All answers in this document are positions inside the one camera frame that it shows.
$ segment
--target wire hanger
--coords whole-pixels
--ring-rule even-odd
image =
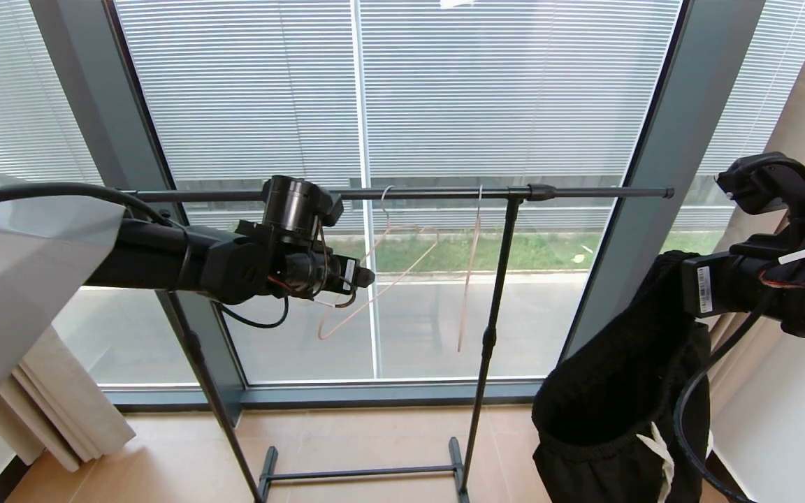
[[[418,224],[402,224],[400,226],[391,226],[390,225],[390,212],[387,211],[387,207],[384,204],[384,198],[387,197],[387,192],[389,192],[390,189],[392,189],[392,188],[393,188],[393,185],[388,185],[387,188],[384,189],[384,192],[382,192],[382,194],[381,194],[381,211],[383,211],[384,219],[386,220],[386,223],[384,224],[384,232],[381,233],[380,238],[377,238],[377,241],[375,242],[375,245],[372,246],[371,249],[369,249],[368,252],[366,252],[366,254],[362,256],[362,260],[366,260],[369,255],[374,254],[375,249],[377,249],[378,246],[380,246],[381,243],[384,242],[384,239],[386,239],[387,236],[390,235],[390,233],[400,231],[400,230],[414,230],[414,231],[418,232],[419,235],[421,233],[424,233],[425,231],[433,231],[434,234],[435,234],[434,243],[432,243],[432,245],[429,248],[425,249],[424,254],[421,254],[421,257],[416,258],[415,262],[412,262],[411,266],[409,266],[409,268],[407,268],[405,271],[403,271],[402,274],[400,274],[399,277],[396,277],[396,279],[394,279],[393,282],[391,282],[390,284],[387,284],[387,286],[384,287],[383,290],[381,290],[380,292],[376,293],[374,297],[372,297],[371,299],[368,300],[368,302],[365,302],[364,305],[361,305],[360,307],[358,307],[356,309],[356,311],[354,311],[352,313],[349,313],[349,316],[347,316],[341,322],[339,322],[338,325],[336,325],[334,328],[331,328],[326,334],[323,334],[322,332],[323,332],[323,330],[325,328],[325,322],[327,321],[328,316],[335,309],[335,306],[331,306],[328,309],[326,309],[325,313],[322,314],[322,319],[320,319],[320,321],[319,321],[319,328],[317,329],[317,333],[316,333],[316,335],[319,338],[319,340],[326,340],[326,338],[331,337],[331,335],[333,335],[333,333],[338,331],[338,329],[340,329],[348,321],[351,321],[351,319],[353,319],[358,313],[362,312],[365,308],[367,308],[368,305],[370,305],[370,303],[372,303],[375,300],[377,300],[378,297],[380,297],[384,293],[386,293],[387,290],[392,289],[392,287],[394,287],[397,283],[402,281],[403,277],[406,277],[409,274],[409,272],[411,272],[413,270],[413,268],[417,267],[418,264],[420,264],[421,261],[424,260],[425,257],[427,257],[427,255],[429,255],[431,252],[433,252],[434,248],[437,248],[437,245],[440,243],[440,231],[437,230],[437,227],[420,226]]]
[[[470,286],[470,275],[474,271],[474,257],[477,255],[477,242],[480,239],[480,203],[483,201],[483,184],[477,192],[477,215],[474,217],[474,235],[470,241],[470,257],[467,259],[467,272],[464,275],[464,294],[461,296],[461,319],[459,321],[459,340],[456,350],[461,353],[461,341],[464,340],[464,329],[467,314],[467,288]]]

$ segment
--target pavement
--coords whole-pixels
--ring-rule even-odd
[[[490,375],[545,376],[555,366],[587,273],[508,274]],[[393,275],[378,278],[377,292]],[[367,302],[346,309],[291,300],[284,325],[249,328],[228,319],[240,362],[251,382],[464,378],[477,375],[494,275],[470,281],[463,347],[457,351],[463,274],[413,275],[362,309],[328,340],[317,338]],[[233,309],[255,321],[281,314],[281,300],[255,298]],[[54,322],[67,346],[100,384],[193,383],[195,378],[153,292],[83,289]]]

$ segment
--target black fabric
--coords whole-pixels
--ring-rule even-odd
[[[700,501],[700,475],[676,443],[681,388],[709,359],[706,325],[681,306],[679,264],[696,254],[660,255],[632,304],[545,380],[533,402],[539,448],[533,459],[555,503],[654,503],[662,459],[636,438],[657,424],[675,462],[667,503]],[[692,449],[706,453],[709,383],[686,409]]]

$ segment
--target tile floor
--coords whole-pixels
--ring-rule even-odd
[[[120,452],[88,462],[76,474],[45,455],[8,503],[252,501],[209,414],[141,414],[130,415],[129,421],[138,436]],[[259,476],[269,446],[279,450],[279,472],[446,464],[449,437],[457,436],[464,452],[468,425],[465,407],[247,411],[237,431]],[[536,443],[528,407],[486,408],[475,446],[470,500],[549,502],[530,458]],[[268,501],[454,503],[454,491],[451,476],[413,476],[275,485]]]

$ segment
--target black metal rod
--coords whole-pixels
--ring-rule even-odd
[[[179,305],[179,297],[176,296],[175,293],[169,292],[166,295],[171,305]],[[224,404],[223,398],[219,394],[219,388],[217,387],[217,383],[213,380],[213,376],[210,374],[210,369],[207,368],[207,361],[204,358],[203,351],[201,351],[201,341],[198,339],[198,335],[191,330],[191,326],[188,324],[188,318],[185,318],[185,314],[181,309],[175,309],[172,315],[175,316],[181,328],[180,337],[182,338],[183,346],[186,346],[186,354],[189,357],[191,368],[195,370],[195,375],[197,375],[198,381],[201,383],[201,389],[203,389],[207,401],[210,402],[210,408],[217,417],[217,422],[219,426],[222,427],[223,433],[226,434],[226,439],[229,442],[229,446],[232,448],[235,460],[238,461],[238,467],[244,475],[244,481],[247,482],[250,493],[253,494],[253,501],[254,503],[266,503],[266,500],[260,496],[259,490],[256,489],[256,480],[250,472],[247,459],[244,458],[244,451],[240,448],[238,436],[234,432],[232,419],[229,417],[226,404]]]
[[[480,409],[483,407],[483,394],[486,392],[486,379],[489,376],[489,360],[493,357],[495,347],[495,323],[499,319],[502,307],[502,290],[505,288],[505,272],[508,271],[508,255],[511,254],[514,239],[514,224],[517,222],[517,210],[521,202],[508,200],[505,209],[505,228],[502,229],[502,244],[499,247],[499,262],[495,270],[495,286],[493,286],[493,302],[489,305],[489,322],[483,332],[483,351],[480,354],[480,371],[477,376],[477,392],[474,397],[474,411],[470,414],[470,430],[467,432],[467,450],[464,455],[464,475],[461,477],[460,491],[467,490],[467,476],[470,474],[470,463],[474,455],[474,442],[477,439],[477,425],[480,421]]]
[[[452,472],[454,465],[408,466],[405,468],[372,468],[368,470],[338,470],[336,472],[305,472],[304,474],[271,474],[265,475],[271,481],[297,481],[306,479],[333,479],[340,477],[374,477],[375,475],[399,474],[434,474],[434,472]]]
[[[379,201],[384,189],[330,189],[348,201]],[[264,201],[260,191],[127,191],[147,203],[234,203],[234,201]],[[483,189],[479,187],[392,188],[387,200],[434,200],[434,198],[506,198],[509,201],[546,201],[550,198],[632,198],[673,197],[672,188],[642,189],[633,187],[558,188],[545,184]]]

